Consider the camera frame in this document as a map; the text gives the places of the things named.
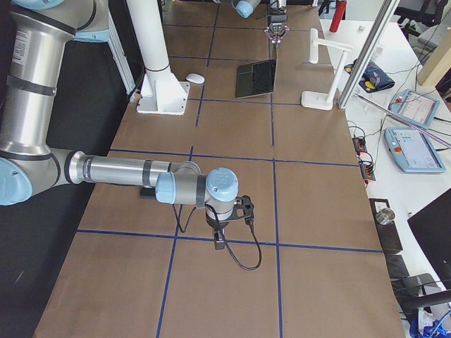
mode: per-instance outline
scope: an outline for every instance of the black chair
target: black chair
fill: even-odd
[[[395,10],[395,15],[401,17],[397,23],[401,25],[408,19],[409,22],[402,28],[404,35],[419,36],[412,21],[428,27],[438,25],[442,21],[443,9],[447,3],[448,0],[401,0]]]

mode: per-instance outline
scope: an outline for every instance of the red cylinder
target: red cylinder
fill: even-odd
[[[335,33],[338,30],[338,26],[340,25],[340,21],[343,18],[343,14],[345,14],[345,11],[346,11],[346,0],[338,1],[337,8],[335,9],[335,14],[333,15],[329,31]]]

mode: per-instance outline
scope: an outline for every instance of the blue joint cap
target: blue joint cap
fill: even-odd
[[[238,177],[227,168],[217,168],[206,176],[206,189],[221,202],[229,202],[238,195]]]
[[[33,188],[27,174],[15,163],[0,158],[0,206],[11,206],[31,197]]]
[[[155,197],[161,203],[175,203],[175,177],[173,173],[161,173],[158,175]]]
[[[98,30],[98,31],[84,31],[79,30],[75,33],[75,41],[79,42],[108,42],[110,39],[110,29],[108,30]]]
[[[50,9],[57,7],[65,0],[13,0],[15,4],[28,9]]]
[[[254,7],[249,2],[241,0],[236,6],[236,10],[240,16],[248,18],[254,12]]]

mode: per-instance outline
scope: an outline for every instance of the white desk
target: white desk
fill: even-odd
[[[350,21],[344,20],[340,23],[340,27],[336,33],[329,32],[330,20],[322,20],[321,26],[326,39],[351,44],[354,47],[350,53],[349,63],[353,62],[359,55],[359,52],[368,36],[372,22],[368,21]],[[416,65],[417,57],[410,48],[407,40],[402,35],[396,23],[389,23],[387,29],[380,41],[381,52],[377,55],[375,62],[387,73],[394,73],[399,70],[407,70]],[[341,56],[341,51],[329,48],[329,54],[334,68],[337,67]],[[396,82],[392,89],[387,89],[379,93],[366,94],[364,90],[358,87],[359,93],[363,93],[371,100],[387,107],[391,98],[399,90],[400,85],[406,80],[402,88],[415,88],[415,70],[409,77],[408,72],[390,75]],[[339,89],[344,87],[349,75],[342,75]],[[428,93],[433,90],[432,87],[417,86],[416,89],[421,93]],[[432,97],[440,98],[437,92],[429,94]],[[354,121],[359,127],[365,130],[367,134],[375,132],[380,127],[383,114],[375,108],[372,108],[359,99],[352,99],[346,108],[346,116],[349,120]],[[438,117],[451,119],[451,114],[445,105],[441,105]],[[400,123],[387,118],[384,124],[386,127],[402,127]],[[431,126],[434,130],[451,133],[451,125],[434,121]],[[412,234],[407,219],[429,204],[432,200],[440,196],[443,192],[451,187],[451,151],[440,152],[440,158],[447,167],[447,172],[439,175],[416,175],[405,174],[395,165],[388,150],[386,149],[381,137],[378,146],[378,135],[367,137],[367,149],[369,153],[376,158],[378,148],[378,158],[376,162],[376,182],[370,183],[367,188],[368,197],[389,200],[391,208],[396,214],[395,224],[399,233],[403,252],[402,257],[406,263],[410,275],[419,275],[422,273],[430,273],[433,278],[437,278],[423,251],[416,242]]]

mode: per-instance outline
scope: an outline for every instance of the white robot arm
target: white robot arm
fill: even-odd
[[[14,2],[11,15],[18,31],[0,125],[0,205],[26,201],[60,184],[103,182],[154,189],[162,203],[206,208],[217,249],[223,248],[228,222],[253,223],[254,206],[248,196],[237,197],[238,179],[229,169],[202,175],[192,162],[108,158],[49,148],[47,130],[65,43],[107,41],[108,4],[107,0]],[[133,7],[141,0],[128,2]],[[163,63],[168,64],[167,54]]]

